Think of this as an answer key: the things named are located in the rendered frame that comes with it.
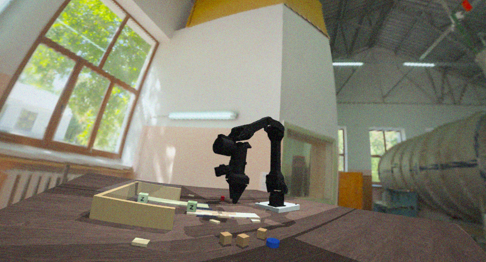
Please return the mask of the blue cylinder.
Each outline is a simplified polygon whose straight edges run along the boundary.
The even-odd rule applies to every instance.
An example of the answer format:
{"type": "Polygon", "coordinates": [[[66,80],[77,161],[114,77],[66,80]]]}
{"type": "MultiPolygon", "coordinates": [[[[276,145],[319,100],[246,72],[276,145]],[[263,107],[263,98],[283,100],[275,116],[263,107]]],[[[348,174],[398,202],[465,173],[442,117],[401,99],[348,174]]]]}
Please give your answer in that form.
{"type": "Polygon", "coordinates": [[[270,248],[278,248],[279,247],[279,240],[276,238],[267,238],[266,245],[270,248]]]}

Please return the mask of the light green cube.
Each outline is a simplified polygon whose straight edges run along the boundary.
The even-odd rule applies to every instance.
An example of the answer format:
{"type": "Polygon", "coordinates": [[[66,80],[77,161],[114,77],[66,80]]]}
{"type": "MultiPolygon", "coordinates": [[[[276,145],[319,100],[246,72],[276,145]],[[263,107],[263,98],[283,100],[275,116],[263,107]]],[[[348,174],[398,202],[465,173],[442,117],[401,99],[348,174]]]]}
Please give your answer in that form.
{"type": "Polygon", "coordinates": [[[197,210],[197,201],[188,201],[186,211],[196,212],[196,210],[197,210]]]}

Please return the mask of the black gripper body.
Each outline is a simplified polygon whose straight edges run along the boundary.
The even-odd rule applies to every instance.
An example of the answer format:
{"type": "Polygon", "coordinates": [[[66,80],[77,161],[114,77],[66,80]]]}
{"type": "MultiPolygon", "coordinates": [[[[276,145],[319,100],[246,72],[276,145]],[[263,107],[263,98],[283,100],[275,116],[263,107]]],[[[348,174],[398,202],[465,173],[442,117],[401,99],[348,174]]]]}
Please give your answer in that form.
{"type": "Polygon", "coordinates": [[[232,172],[230,171],[229,174],[225,176],[225,178],[229,180],[230,183],[235,184],[249,184],[250,178],[245,175],[245,165],[247,164],[246,159],[244,158],[236,158],[230,157],[229,165],[232,163],[232,172]]]}

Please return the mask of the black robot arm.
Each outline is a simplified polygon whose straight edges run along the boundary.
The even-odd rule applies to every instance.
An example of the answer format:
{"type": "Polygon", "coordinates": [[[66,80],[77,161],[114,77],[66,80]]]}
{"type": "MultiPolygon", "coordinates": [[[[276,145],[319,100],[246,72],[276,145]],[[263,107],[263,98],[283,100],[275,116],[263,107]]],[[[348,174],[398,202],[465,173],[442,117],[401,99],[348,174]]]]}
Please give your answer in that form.
{"type": "MultiPolygon", "coordinates": [[[[286,206],[284,205],[284,194],[287,194],[288,188],[284,182],[284,176],[281,173],[280,156],[281,141],[284,137],[285,128],[279,121],[267,116],[251,124],[233,127],[228,136],[223,134],[217,136],[213,144],[213,151],[216,154],[246,159],[247,149],[252,147],[249,142],[242,143],[237,141],[250,139],[256,131],[262,128],[268,133],[268,138],[271,141],[271,171],[266,175],[266,189],[270,193],[268,205],[276,208],[286,206]]],[[[232,170],[232,163],[231,165],[225,166],[223,164],[214,167],[217,177],[227,175],[232,170]]]]}

